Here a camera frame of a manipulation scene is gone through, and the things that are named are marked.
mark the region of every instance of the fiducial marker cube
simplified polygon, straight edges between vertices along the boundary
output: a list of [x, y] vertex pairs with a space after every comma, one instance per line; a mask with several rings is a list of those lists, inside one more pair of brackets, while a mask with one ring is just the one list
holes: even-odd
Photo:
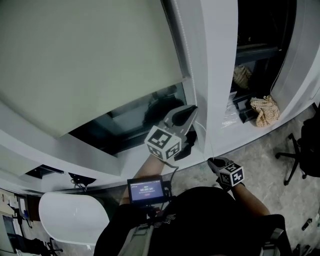
[[153, 126], [144, 143], [149, 152], [157, 158], [167, 161], [181, 151], [182, 140], [180, 137], [170, 134], [164, 129]]
[[219, 171], [221, 183], [235, 186], [245, 179], [244, 167], [232, 163]]

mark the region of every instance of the gray floor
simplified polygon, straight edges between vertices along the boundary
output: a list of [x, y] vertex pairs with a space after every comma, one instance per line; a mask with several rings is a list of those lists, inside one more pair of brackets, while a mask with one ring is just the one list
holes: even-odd
[[[308, 176], [307, 179], [302, 179], [302, 173], [298, 168], [290, 184], [284, 186], [283, 181], [291, 171], [293, 160], [286, 157], [276, 159], [275, 153], [294, 153], [288, 135], [293, 133], [297, 139], [300, 138], [303, 121], [313, 117], [314, 114], [314, 109], [309, 107], [273, 132], [225, 155], [244, 166], [246, 187], [269, 208], [270, 212], [285, 217], [286, 231], [292, 247], [298, 243], [316, 247], [320, 242], [320, 229], [317, 228], [314, 219], [319, 210], [320, 178]], [[194, 187], [212, 186], [216, 179], [217, 177], [206, 163], [177, 171], [172, 181], [173, 194], [179, 195]], [[95, 196], [105, 200], [119, 201], [123, 191], [123, 186], [116, 187], [95, 192]], [[313, 223], [302, 231], [301, 227], [308, 218], [313, 218]], [[44, 240], [47, 236], [44, 236], [45, 231], [41, 223], [36, 222], [34, 226], [29, 236]], [[86, 246], [81, 245], [60, 242], [56, 242], [56, 245], [64, 250], [60, 255], [89, 256], [94, 252], [94, 247], [88, 250]]]

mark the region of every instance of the glass pane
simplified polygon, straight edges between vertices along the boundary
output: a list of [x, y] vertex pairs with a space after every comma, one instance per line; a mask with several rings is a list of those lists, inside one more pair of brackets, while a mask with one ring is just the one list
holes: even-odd
[[153, 125], [170, 110], [186, 104], [183, 85], [178, 83], [103, 114], [70, 134], [114, 155], [143, 144]]

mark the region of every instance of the small monitor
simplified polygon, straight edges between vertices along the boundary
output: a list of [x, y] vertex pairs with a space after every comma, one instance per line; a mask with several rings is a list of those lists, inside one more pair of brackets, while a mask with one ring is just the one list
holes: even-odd
[[130, 202], [151, 205], [165, 202], [162, 176], [128, 179]]

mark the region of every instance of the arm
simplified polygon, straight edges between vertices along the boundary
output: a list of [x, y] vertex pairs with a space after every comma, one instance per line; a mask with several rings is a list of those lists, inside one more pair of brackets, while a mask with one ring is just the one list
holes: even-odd
[[[133, 178], [137, 179], [142, 177], [160, 175], [162, 173], [164, 165], [164, 162], [160, 161], [157, 157], [151, 154]], [[123, 204], [130, 204], [128, 188], [125, 189], [122, 199], [120, 200], [120, 205]]]
[[241, 183], [232, 188], [232, 193], [234, 199], [240, 203], [252, 217], [270, 215], [268, 208]]

